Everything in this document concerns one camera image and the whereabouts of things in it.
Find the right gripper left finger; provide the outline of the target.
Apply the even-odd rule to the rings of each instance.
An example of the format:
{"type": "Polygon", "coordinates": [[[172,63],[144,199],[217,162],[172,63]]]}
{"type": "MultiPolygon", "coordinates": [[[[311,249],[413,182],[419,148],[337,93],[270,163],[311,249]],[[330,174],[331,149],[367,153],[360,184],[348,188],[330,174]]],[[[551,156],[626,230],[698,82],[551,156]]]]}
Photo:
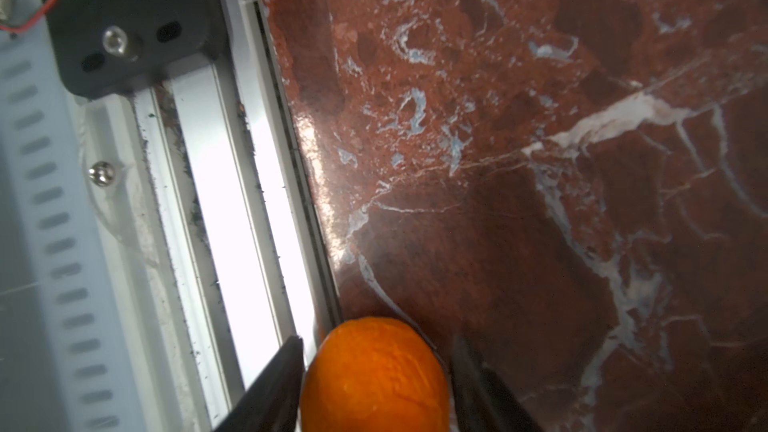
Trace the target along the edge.
{"type": "Polygon", "coordinates": [[[295,431],[305,372],[303,353],[302,338],[288,338],[214,431],[295,431]]]}

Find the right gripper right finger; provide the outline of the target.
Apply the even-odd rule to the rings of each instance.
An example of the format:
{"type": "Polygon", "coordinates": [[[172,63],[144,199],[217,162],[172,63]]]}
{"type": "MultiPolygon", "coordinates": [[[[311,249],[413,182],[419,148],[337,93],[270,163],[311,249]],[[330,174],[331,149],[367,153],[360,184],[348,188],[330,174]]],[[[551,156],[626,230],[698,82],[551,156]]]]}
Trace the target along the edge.
{"type": "Polygon", "coordinates": [[[543,431],[499,374],[463,336],[456,336],[453,341],[450,375],[460,431],[543,431]]]}

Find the small orange fake tangerine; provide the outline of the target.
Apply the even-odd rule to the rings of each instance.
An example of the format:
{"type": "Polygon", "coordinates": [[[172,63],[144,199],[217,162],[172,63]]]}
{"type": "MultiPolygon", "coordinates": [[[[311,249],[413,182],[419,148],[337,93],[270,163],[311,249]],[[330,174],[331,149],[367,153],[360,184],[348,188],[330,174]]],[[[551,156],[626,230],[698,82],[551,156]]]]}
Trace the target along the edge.
{"type": "Polygon", "coordinates": [[[384,317],[347,321],[325,338],[300,397],[304,431],[448,431],[443,367],[409,325],[384,317]]]}

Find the aluminium front rail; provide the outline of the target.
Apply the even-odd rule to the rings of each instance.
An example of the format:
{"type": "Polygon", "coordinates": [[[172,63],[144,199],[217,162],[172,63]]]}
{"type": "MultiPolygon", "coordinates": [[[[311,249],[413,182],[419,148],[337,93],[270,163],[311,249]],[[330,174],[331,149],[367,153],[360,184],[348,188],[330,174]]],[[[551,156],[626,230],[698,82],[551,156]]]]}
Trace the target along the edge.
{"type": "Polygon", "coordinates": [[[307,368],[336,323],[261,0],[215,0],[228,44],[183,74],[79,101],[78,164],[122,342],[79,425],[218,426],[293,337],[307,368]]]}

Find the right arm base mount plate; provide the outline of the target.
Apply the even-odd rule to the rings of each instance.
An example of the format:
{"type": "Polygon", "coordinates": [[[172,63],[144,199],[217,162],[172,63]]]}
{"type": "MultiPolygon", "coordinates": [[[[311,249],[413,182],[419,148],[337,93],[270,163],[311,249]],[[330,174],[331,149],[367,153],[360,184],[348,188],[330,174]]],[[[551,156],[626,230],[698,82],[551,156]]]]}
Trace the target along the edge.
{"type": "Polygon", "coordinates": [[[220,56],[220,0],[57,0],[46,14],[59,75],[74,95],[131,93],[220,56]]]}

